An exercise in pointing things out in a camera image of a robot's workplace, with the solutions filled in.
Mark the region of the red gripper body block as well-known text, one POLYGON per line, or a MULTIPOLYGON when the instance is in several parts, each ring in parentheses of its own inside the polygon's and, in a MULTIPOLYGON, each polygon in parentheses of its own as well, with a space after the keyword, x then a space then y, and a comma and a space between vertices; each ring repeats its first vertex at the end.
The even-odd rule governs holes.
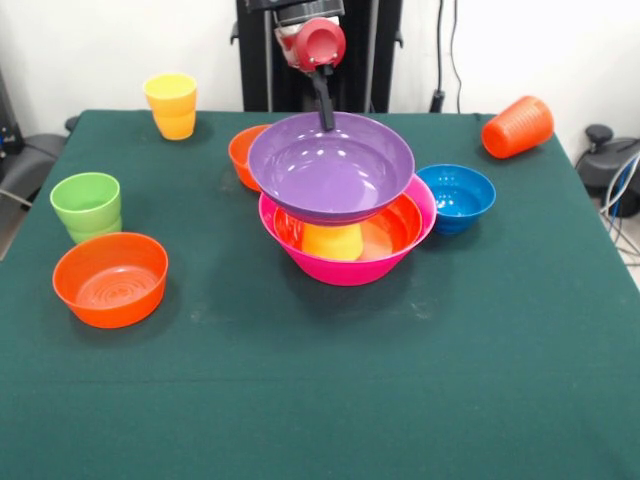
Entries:
POLYGON ((315 17, 275 29, 287 64, 304 73, 336 67, 346 51, 346 37, 337 17, 315 17))

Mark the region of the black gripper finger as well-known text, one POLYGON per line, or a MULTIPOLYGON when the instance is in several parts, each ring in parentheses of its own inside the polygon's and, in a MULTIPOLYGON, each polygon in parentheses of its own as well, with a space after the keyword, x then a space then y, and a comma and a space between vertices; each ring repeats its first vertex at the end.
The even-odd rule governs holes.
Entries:
POLYGON ((332 73, 330 67, 319 67, 312 74, 312 84, 318 100, 318 113, 322 129, 325 132, 335 128, 333 102, 329 95, 327 77, 332 73))

